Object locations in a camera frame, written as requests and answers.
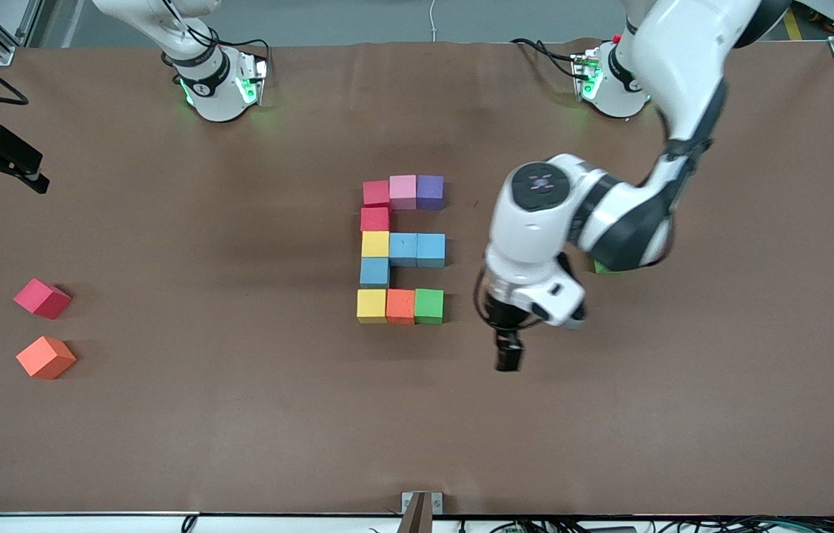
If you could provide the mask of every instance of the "yellow stripe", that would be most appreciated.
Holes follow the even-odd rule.
[[[795,20],[795,13],[789,7],[785,11],[785,30],[788,31],[788,38],[792,41],[801,41],[801,31],[798,31],[798,22]]]

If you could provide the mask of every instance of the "brown tabletop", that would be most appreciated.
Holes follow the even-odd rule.
[[[572,50],[591,41],[570,44]],[[834,58],[756,44],[678,213],[673,256],[582,274],[580,332],[538,327],[492,370],[471,285],[508,171],[575,152],[639,181],[661,147],[501,44],[276,50],[267,106],[210,124],[159,51],[20,50],[44,152],[0,176],[0,510],[834,513]],[[447,179],[443,326],[359,325],[360,183]],[[57,321],[12,296],[75,300]],[[41,335],[78,362],[29,378]]]

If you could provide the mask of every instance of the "orange block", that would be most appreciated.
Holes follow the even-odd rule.
[[[76,361],[64,342],[51,337],[38,338],[15,358],[28,375],[40,379],[55,379]]]
[[[414,324],[414,303],[417,291],[387,289],[387,321],[390,324]]]

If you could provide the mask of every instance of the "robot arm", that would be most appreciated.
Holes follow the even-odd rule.
[[[612,270],[639,269],[666,256],[673,211],[710,147],[725,101],[722,64],[759,2],[624,2],[629,29],[631,14],[643,20],[609,61],[621,74],[629,65],[631,82],[636,79],[660,108],[668,139],[639,186],[575,155],[522,165],[505,180],[485,251],[491,282],[483,317],[495,330],[498,370],[518,370],[518,331],[529,315],[551,325],[582,324],[585,291],[565,268],[565,242]],[[616,78],[626,89],[626,78]]]
[[[180,74],[186,100],[207,121],[231,121],[257,104],[265,61],[218,43],[199,18],[221,0],[94,0],[98,9],[150,37]]]

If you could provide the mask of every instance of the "light blue block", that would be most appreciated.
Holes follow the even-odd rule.
[[[389,288],[390,260],[387,257],[360,258],[360,288]]]
[[[390,234],[390,266],[415,267],[417,265],[417,233]]]
[[[446,267],[446,235],[417,233],[417,266],[423,269]]]

